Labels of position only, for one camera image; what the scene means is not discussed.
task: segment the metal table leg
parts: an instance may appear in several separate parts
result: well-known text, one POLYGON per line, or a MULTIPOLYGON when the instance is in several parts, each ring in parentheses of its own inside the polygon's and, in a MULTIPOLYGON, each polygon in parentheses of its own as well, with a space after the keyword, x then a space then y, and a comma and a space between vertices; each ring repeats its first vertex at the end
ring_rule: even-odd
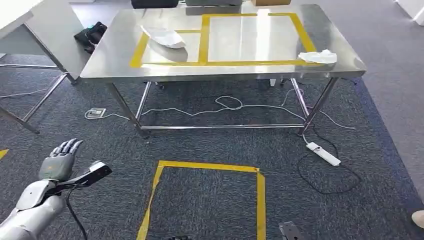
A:
POLYGON ((312 122, 312 119, 314 119, 315 115, 317 115, 317 113, 320 111, 321 107, 324 105, 324 103, 326 102, 326 100, 328 99, 334 85, 336 84, 338 78, 337 77, 332 77, 330 78, 330 80, 327 83, 327 86, 325 86, 324 91, 321 93, 321 96, 319 96, 318 101, 316 101, 315 105, 313 106, 312 110, 310 111, 309 115, 306 118, 306 121, 303 125, 303 128, 300 129, 299 131, 299 135, 303 135, 306 131, 306 129, 308 129, 309 125, 312 122))
POLYGON ((305 118, 307 118, 309 115, 309 111, 308 111, 308 107, 306 106, 302 92, 299 89, 298 82, 294 78, 290 78, 290 81, 291 81, 291 84, 293 84, 293 88, 294 88, 294 91, 296 92, 296 96, 297 96, 297 99, 299 100, 299 104, 300 104, 300 107, 302 108, 303 114, 305 115, 305 118))
MULTIPOLYGON (((32 39, 40 46, 40 48, 43 50, 43 52, 53 61, 54 64, 64 73, 67 73, 68 70, 61 64, 61 62, 53 55, 52 52, 47 49, 47 47, 44 45, 43 42, 31 31, 31 29, 26 25, 23 24, 23 27, 28 31, 28 33, 32 36, 32 39)), ((73 78, 70 74, 67 75, 67 78, 69 79, 71 84, 76 84, 77 81, 75 78, 73 78)))
POLYGON ((149 89, 151 86, 152 86, 152 82, 148 81, 144 89, 143 96, 141 97, 140 105, 138 105, 137 114, 135 114, 135 118, 137 119, 137 121, 140 121, 140 117, 142 116, 143 108, 145 106, 147 95, 149 94, 149 89))
POLYGON ((109 90, 109 92, 112 94, 112 96, 118 102, 120 108, 123 110, 123 112, 125 113, 126 117, 129 118, 129 121, 132 124, 134 124, 135 128, 137 129, 137 131, 140 134, 142 134, 143 133, 142 132, 142 127, 140 126, 139 121, 137 121, 136 116, 134 116, 133 112, 128 107, 127 103, 125 102, 124 98, 122 97, 122 95, 118 91, 118 89, 115 86, 115 84, 113 84, 113 83, 107 83, 106 86, 107 86, 107 89, 109 90))
POLYGON ((28 122, 30 118, 34 115, 34 113, 41 107, 41 105, 50 97, 53 91, 63 82, 67 75, 69 75, 69 73, 60 76, 53 84, 53 86, 50 87, 47 93, 37 102, 34 107, 32 107, 32 109, 23 117, 22 120, 28 122))
POLYGON ((7 118, 18 122, 20 125, 22 125, 24 128, 30 130, 31 132, 35 133, 35 134, 39 134, 40 131, 38 131, 37 129, 35 129, 33 126, 29 125, 26 121, 23 121, 22 119, 20 119, 19 117, 15 116, 13 113, 7 111, 6 109, 2 108, 0 106, 0 114, 6 116, 7 118))
POLYGON ((47 69, 47 70, 59 70, 57 66, 47 66, 47 65, 27 65, 27 64, 9 64, 2 63, 0 64, 2 68, 16 68, 16 69, 47 69))

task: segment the power strip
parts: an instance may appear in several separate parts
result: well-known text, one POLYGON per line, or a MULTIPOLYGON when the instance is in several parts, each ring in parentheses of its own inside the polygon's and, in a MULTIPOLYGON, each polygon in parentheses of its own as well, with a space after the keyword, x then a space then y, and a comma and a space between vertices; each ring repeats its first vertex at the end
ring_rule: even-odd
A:
POLYGON ((331 153, 324 150, 324 148, 322 148, 315 142, 308 143, 306 147, 333 166, 338 166, 341 163, 341 161, 337 157, 331 155, 331 153))

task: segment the yellow tape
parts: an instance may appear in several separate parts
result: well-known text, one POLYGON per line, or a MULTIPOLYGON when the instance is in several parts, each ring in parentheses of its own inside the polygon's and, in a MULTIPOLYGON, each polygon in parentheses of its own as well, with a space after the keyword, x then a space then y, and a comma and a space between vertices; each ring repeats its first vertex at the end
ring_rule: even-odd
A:
MULTIPOLYGON (((302 25, 301 20, 299 19, 296 13, 291 12, 276 12, 269 13, 270 17, 272 16, 289 16, 293 22, 294 27, 296 28, 297 34, 299 35, 300 41, 305 48, 306 52, 316 52, 314 43, 306 32, 305 28, 302 25)), ((180 66, 180 67, 198 67, 198 66, 210 66, 210 67, 219 67, 219 66, 230 66, 230 67, 239 67, 239 66, 282 66, 282 65, 296 65, 296 66, 319 66, 317 63, 308 63, 303 60, 273 60, 273 61, 209 61, 209 34, 211 28, 211 18, 223 18, 223 17, 254 17, 257 16, 256 13, 237 13, 237 14, 204 14, 202 15, 201 28, 198 29, 188 29, 188 30, 176 30, 180 34, 196 34, 200 33, 199 40, 199 52, 197 62, 145 62, 144 64, 160 65, 160 66, 180 66)), ((142 57, 147 46, 149 37, 146 34, 143 34, 137 47, 135 48, 134 54, 130 61, 130 67, 140 68, 142 66, 142 57)))
POLYGON ((139 68, 142 66, 142 58, 145 53, 147 42, 149 41, 149 36, 143 32, 143 35, 138 41, 137 46, 135 47, 134 54, 132 55, 131 60, 129 61, 129 66, 131 68, 139 68))
POLYGON ((175 32, 179 34, 199 34, 199 29, 191 29, 191 30, 175 30, 175 32))
POLYGON ((159 178, 161 177, 162 171, 164 170, 163 166, 158 166, 156 168, 156 173, 153 178, 153 187, 151 188, 150 200, 148 201, 147 210, 141 222, 140 229, 138 230, 136 240, 145 240, 147 236, 147 231, 149 230, 149 221, 150 221, 150 206, 152 205, 153 196, 155 195, 156 186, 159 183, 159 178))
POLYGON ((8 152, 9 149, 0 150, 0 159, 2 159, 8 152))
POLYGON ((160 66, 180 66, 180 67, 241 67, 241 66, 282 66, 282 65, 297 65, 297 66, 320 66, 319 63, 305 62, 304 60, 274 60, 274 61, 208 61, 200 63, 195 61, 176 61, 176 62, 145 62, 145 65, 160 65, 160 66))
POLYGON ((213 169, 213 170, 229 170, 256 173, 259 168, 253 166, 239 166, 217 163, 201 163, 201 162, 187 162, 187 161, 159 161, 159 167, 175 167, 175 168, 192 168, 192 169, 213 169))
POLYGON ((209 15, 205 14, 201 16, 200 44, 197 60, 200 64, 206 64, 208 62, 210 24, 211 18, 209 15))
POLYGON ((256 175, 256 239, 267 238, 267 211, 265 203, 265 177, 257 172, 256 175))
POLYGON ((256 239, 265 240, 267 237, 267 219, 266 219, 266 206, 265 206, 265 177, 259 173, 259 168, 253 166, 239 166, 217 163, 201 163, 201 162, 185 162, 185 161, 166 161, 160 160, 157 165, 156 173, 153 178, 153 186, 151 190, 150 200, 144 214, 143 221, 141 222, 140 229, 138 230, 136 240, 146 240, 147 232, 149 230, 150 221, 150 208, 155 195, 156 187, 158 186, 164 167, 174 168, 195 168, 195 169, 212 169, 212 170, 228 170, 239 171, 247 173, 256 173, 256 239))

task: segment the white power cable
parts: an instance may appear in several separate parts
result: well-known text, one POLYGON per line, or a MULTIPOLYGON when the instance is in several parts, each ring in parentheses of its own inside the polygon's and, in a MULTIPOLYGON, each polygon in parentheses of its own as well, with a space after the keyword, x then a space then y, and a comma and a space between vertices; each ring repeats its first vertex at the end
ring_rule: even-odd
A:
POLYGON ((90 109, 90 110, 86 111, 86 112, 84 113, 84 117, 85 117, 86 119, 88 119, 88 120, 91 120, 91 119, 105 119, 105 118, 110 117, 110 116, 117 116, 117 117, 119 117, 119 118, 123 118, 123 119, 126 119, 126 120, 128 120, 128 121, 130 120, 128 117, 124 117, 124 116, 121 116, 121 115, 118 115, 118 114, 115 114, 115 113, 111 113, 111 114, 106 115, 106 116, 88 117, 87 115, 88 115, 89 113, 91 113, 92 111, 93 111, 92 109, 90 109))
MULTIPOLYGON (((175 108, 175 107, 170 107, 170 108, 165 108, 165 109, 149 109, 149 110, 143 112, 141 115, 146 115, 146 114, 148 114, 150 112, 165 112, 165 111, 174 110, 174 111, 180 112, 182 114, 185 114, 185 115, 189 115, 191 117, 194 117, 194 116, 197 116, 197 115, 200 115, 200 114, 215 114, 215 113, 219 113, 219 112, 224 111, 224 110, 236 111, 236 110, 240 110, 242 108, 264 107, 264 108, 282 109, 282 110, 288 112, 289 114, 291 114, 291 115, 293 115, 293 116, 295 116, 295 117, 297 117, 297 118, 302 119, 303 121, 305 121, 305 118, 304 117, 302 117, 302 116, 300 116, 300 115, 298 115, 298 114, 296 114, 296 113, 294 113, 294 112, 292 112, 292 111, 290 111, 290 110, 288 110, 287 108, 284 107, 284 105, 286 104, 287 98, 289 96, 289 93, 291 91, 294 91, 294 90, 295 89, 292 88, 292 89, 290 89, 290 90, 287 91, 287 93, 285 94, 285 97, 284 97, 284 101, 282 102, 282 104, 280 106, 261 105, 261 104, 257 104, 257 105, 244 105, 243 102, 241 100, 239 100, 238 98, 224 95, 224 96, 220 96, 220 97, 218 97, 218 98, 215 99, 215 103, 223 106, 224 108, 221 108, 221 109, 218 109, 218 110, 215 110, 215 111, 200 111, 200 112, 196 112, 196 113, 189 113, 189 112, 183 111, 183 110, 178 109, 178 108, 175 108), (224 98, 229 98, 229 99, 236 100, 240 104, 240 106, 238 106, 238 107, 229 107, 229 106, 225 105, 224 103, 220 102, 220 99, 224 99, 224 98)), ((300 90, 301 94, 303 95, 304 94, 304 91, 302 89, 300 89, 300 88, 299 88, 299 90, 300 90)), ((127 117, 121 116, 121 115, 118 115, 118 114, 115 114, 115 113, 111 113, 109 115, 101 116, 101 117, 88 117, 87 114, 90 113, 91 111, 92 110, 90 109, 90 110, 86 111, 85 114, 84 114, 84 117, 86 119, 88 119, 88 120, 92 120, 92 119, 105 119, 105 118, 108 118, 110 116, 117 116, 119 118, 123 118, 123 119, 129 120, 127 117)), ((332 121, 335 125, 337 125, 340 128, 344 128, 344 129, 356 129, 355 127, 343 126, 343 125, 337 123, 336 121, 334 121, 327 113, 325 113, 325 112, 323 112, 321 110, 319 112, 322 113, 322 114, 324 114, 328 119, 330 119, 330 121, 332 121)), ((305 135, 303 135, 302 137, 303 137, 303 140, 305 141, 305 143, 308 144, 308 141, 306 140, 305 135)))
POLYGON ((39 93, 42 91, 46 91, 50 88, 50 85, 52 85, 53 82, 55 82, 58 78, 60 78, 61 76, 65 75, 65 74, 69 74, 69 72, 62 72, 60 75, 56 76, 53 81, 51 81, 48 85, 48 88, 44 88, 41 90, 37 90, 37 91, 33 91, 33 92, 28 92, 28 93, 16 93, 16 94, 11 94, 11 95, 6 95, 6 96, 0 96, 0 99, 5 99, 5 98, 10 98, 10 97, 15 97, 15 96, 24 96, 24 95, 31 95, 31 94, 35 94, 35 93, 39 93))
POLYGON ((171 107, 171 108, 166 108, 166 109, 149 109, 148 111, 143 112, 141 115, 146 115, 146 114, 148 114, 148 113, 150 113, 150 112, 163 112, 163 111, 168 111, 168 110, 175 110, 175 111, 177 111, 177 112, 180 112, 180 113, 183 113, 183 114, 189 115, 189 116, 191 116, 191 117, 194 117, 194 116, 199 115, 199 114, 214 114, 214 113, 219 113, 219 112, 221 112, 221 111, 223 111, 223 110, 232 110, 232 111, 235 111, 235 110, 240 110, 240 109, 242 109, 242 108, 266 107, 266 108, 282 109, 282 110, 284 110, 284 111, 286 111, 286 112, 288 112, 288 113, 290 113, 290 114, 292 114, 292 115, 294 115, 294 116, 296 116, 296 117, 298 117, 298 118, 302 119, 303 121, 305 121, 305 118, 303 118, 303 117, 301 117, 301 116, 297 115, 296 113, 294 113, 294 112, 292 112, 292 111, 288 110, 288 109, 287 109, 287 108, 285 108, 285 107, 281 107, 281 106, 272 106, 272 105, 244 105, 242 101, 240 101, 238 98, 235 98, 235 97, 232 97, 232 96, 220 96, 220 97, 218 97, 217 99, 215 99, 215 103, 217 103, 217 104, 219 104, 219 105, 223 106, 224 108, 221 108, 221 109, 216 110, 216 111, 200 111, 200 112, 196 112, 196 113, 189 113, 189 112, 186 112, 186 111, 180 110, 180 109, 178 109, 178 108, 171 107), (229 106, 227 106, 227 105, 225 105, 224 103, 222 103, 222 102, 220 102, 220 101, 219 101, 220 99, 223 99, 223 98, 234 99, 234 100, 236 100, 238 103, 240 103, 240 106, 238 106, 238 107, 229 107, 229 106))

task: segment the white fabric piece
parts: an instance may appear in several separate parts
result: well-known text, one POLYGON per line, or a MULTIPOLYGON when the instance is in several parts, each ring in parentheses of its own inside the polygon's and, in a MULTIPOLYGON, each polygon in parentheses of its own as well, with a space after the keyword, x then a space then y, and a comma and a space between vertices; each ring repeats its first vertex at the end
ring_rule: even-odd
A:
POLYGON ((171 49, 180 49, 186 46, 183 38, 174 30, 148 26, 141 26, 141 28, 150 39, 162 46, 171 49))
POLYGON ((299 58, 307 63, 333 64, 337 62, 337 54, 331 52, 328 49, 325 49, 322 52, 301 52, 299 53, 299 58))

